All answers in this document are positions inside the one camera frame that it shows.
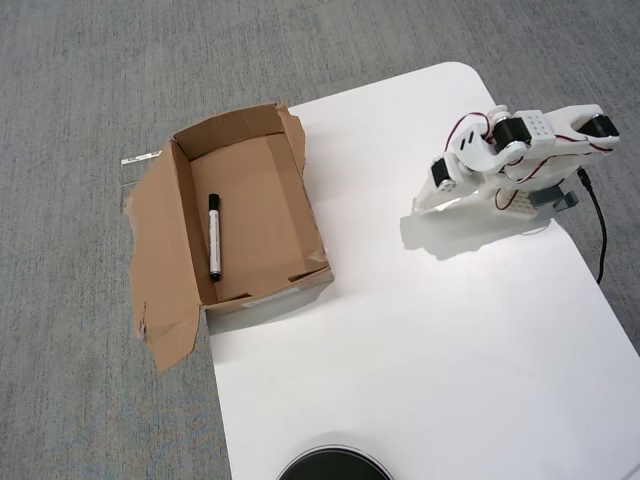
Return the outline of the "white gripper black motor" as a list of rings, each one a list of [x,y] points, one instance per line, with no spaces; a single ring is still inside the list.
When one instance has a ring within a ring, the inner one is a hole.
[[[474,180],[457,155],[442,155],[430,167],[432,181],[426,181],[412,201],[412,210],[430,213],[459,200],[460,188]]]

